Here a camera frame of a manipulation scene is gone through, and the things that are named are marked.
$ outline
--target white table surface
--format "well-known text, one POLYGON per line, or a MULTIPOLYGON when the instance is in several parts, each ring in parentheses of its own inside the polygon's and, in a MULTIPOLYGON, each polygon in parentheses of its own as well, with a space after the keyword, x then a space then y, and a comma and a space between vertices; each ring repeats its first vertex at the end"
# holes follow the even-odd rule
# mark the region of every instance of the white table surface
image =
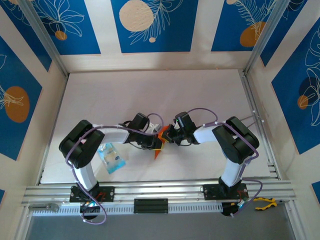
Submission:
MULTIPOLYGON (((74 177, 58 147, 63 138, 81 120, 92 124, 115 125, 132 120, 136 113, 158 113, 165 125, 176 114, 202 107, 215 111, 219 121, 252 115, 238 70, 162 70, 114 71, 70 74, 54 129, 41 183, 72 183, 74 177)), ((190 113, 195 124, 214 119, 210 112, 190 113)), ((246 125, 253 119, 244 121, 246 125)), ((159 123, 156 116, 151 122, 159 123)), ((250 127, 256 134, 256 126, 250 127)), ((129 144, 114 144, 126 165, 108 174, 96 154, 91 161, 101 182, 195 180, 218 178, 226 158, 217 142, 178 147, 165 144, 154 160, 154 151, 140 150, 129 144)), ((269 177, 264 147, 260 157, 245 169, 244 177, 269 177)))

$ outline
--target white wall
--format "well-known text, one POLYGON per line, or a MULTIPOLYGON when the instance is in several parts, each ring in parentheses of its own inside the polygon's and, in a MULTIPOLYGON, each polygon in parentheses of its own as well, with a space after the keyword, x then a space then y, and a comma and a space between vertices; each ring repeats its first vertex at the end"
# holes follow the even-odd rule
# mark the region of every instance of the white wall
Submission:
POLYGON ((251 73, 276 160, 293 184, 309 238, 315 240, 320 239, 320 206, 311 184, 320 180, 320 145, 298 154, 271 82, 319 17, 320 1, 308 0, 266 68, 259 59, 251 73))
POLYGON ((101 54, 63 55, 69 72, 142 69, 241 69, 250 51, 211 52, 225 0, 199 0, 190 52, 122 54, 110 0, 85 0, 101 54))
POLYGON ((0 189, 5 196, 0 206, 0 239, 14 239, 17 214, 26 186, 34 185, 49 141, 65 78, 52 63, 47 72, 16 27, 0 7, 0 36, 42 86, 17 161, 0 154, 0 189))

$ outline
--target yellow pliers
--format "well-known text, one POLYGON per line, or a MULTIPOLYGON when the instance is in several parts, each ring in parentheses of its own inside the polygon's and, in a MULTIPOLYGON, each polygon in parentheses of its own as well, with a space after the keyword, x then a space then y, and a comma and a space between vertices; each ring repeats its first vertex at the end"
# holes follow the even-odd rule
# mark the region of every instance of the yellow pliers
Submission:
POLYGON ((254 202, 264 201, 264 202, 270 203, 264 207, 256 207, 255 210, 257 210, 257 211, 264 211, 264 210, 269 209, 271 207, 276 207, 276 206, 278 206, 278 204, 284 204, 284 203, 289 202, 288 200, 276 200, 275 198, 264 198, 264 197, 256 197, 255 199, 253 199, 253 201, 254 202))

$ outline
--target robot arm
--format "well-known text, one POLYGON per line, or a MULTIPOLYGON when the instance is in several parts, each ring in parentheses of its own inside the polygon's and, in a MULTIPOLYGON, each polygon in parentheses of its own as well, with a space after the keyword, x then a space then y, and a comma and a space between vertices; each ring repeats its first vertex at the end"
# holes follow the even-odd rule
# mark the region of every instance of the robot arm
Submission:
MULTIPOLYGON (((230 193, 234 193, 237 190, 241 182, 245 160, 254 154, 253 150, 224 125, 196 127, 186 112, 176 115, 174 121, 175 125, 169 125, 167 130, 162 133, 162 139, 165 139, 167 142, 176 143, 178 146, 181 145, 183 140, 196 145, 215 141, 220 144, 227 158, 227 163, 224 173, 219 178, 219 188, 223 197, 228 199, 230 193)), ((231 117, 226 123, 255 149, 259 147, 259 141, 256 136, 238 118, 231 117)), ((142 131, 146 126, 148 126, 145 131, 147 133, 157 131, 157 125, 153 125, 149 122, 148 117, 142 113, 138 113, 132 121, 129 121, 127 127, 130 130, 142 131)), ((66 157, 79 138, 94 127, 98 127, 98 125, 92 125, 86 120, 80 121, 59 146, 59 150, 63 153, 63 156, 66 157)), ((130 130, 120 128, 94 130, 72 152, 69 161, 75 168, 75 174, 79 182, 87 191, 92 191, 94 188, 99 187, 90 162, 101 143, 126 144, 136 142, 143 149, 161 149, 163 143, 157 134, 144 135, 130 130)))
MULTIPOLYGON (((215 141, 220 144, 227 162, 224 173, 219 178, 219 187, 221 194, 227 199, 231 192, 237 190, 244 171, 244 164, 254 154, 253 150, 225 125, 196 127, 187 112, 176 115, 174 122, 175 125, 169 125, 162 134, 162 138, 169 143, 176 143, 179 146, 181 141, 187 140, 190 144, 196 145, 215 141)), ((226 124, 255 149, 259 147, 257 137, 237 117, 229 118, 226 124)))
MULTIPOLYGON (((146 126, 146 133, 156 132, 159 128, 158 124, 149 122, 147 116, 138 113, 132 121, 129 121, 127 126, 130 130, 142 131, 146 126)), ((99 125, 91 124, 87 120, 80 121, 74 129, 63 139, 59 145, 59 150, 66 158, 69 151, 74 147, 76 142, 92 128, 99 125)), ((125 124, 118 124, 115 127, 126 127, 125 124)), ((130 130, 120 128, 102 128, 91 132, 81 143, 74 149, 69 157, 69 161, 74 166, 74 172, 79 180, 79 183, 87 191, 93 191, 99 187, 99 183, 94 175, 91 160, 94 157, 100 144, 105 143, 120 143, 126 144, 136 142, 143 149, 156 150, 162 148, 162 141, 158 135, 144 135, 130 130)))

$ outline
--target clear plastic bag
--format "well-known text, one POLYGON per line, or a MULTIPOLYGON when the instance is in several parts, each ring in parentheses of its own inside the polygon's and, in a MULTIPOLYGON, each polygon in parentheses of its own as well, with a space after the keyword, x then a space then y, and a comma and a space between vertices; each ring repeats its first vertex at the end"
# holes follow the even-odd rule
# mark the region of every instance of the clear plastic bag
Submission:
POLYGON ((126 165, 126 161, 120 157, 112 143, 101 144, 97 152, 109 174, 126 165))

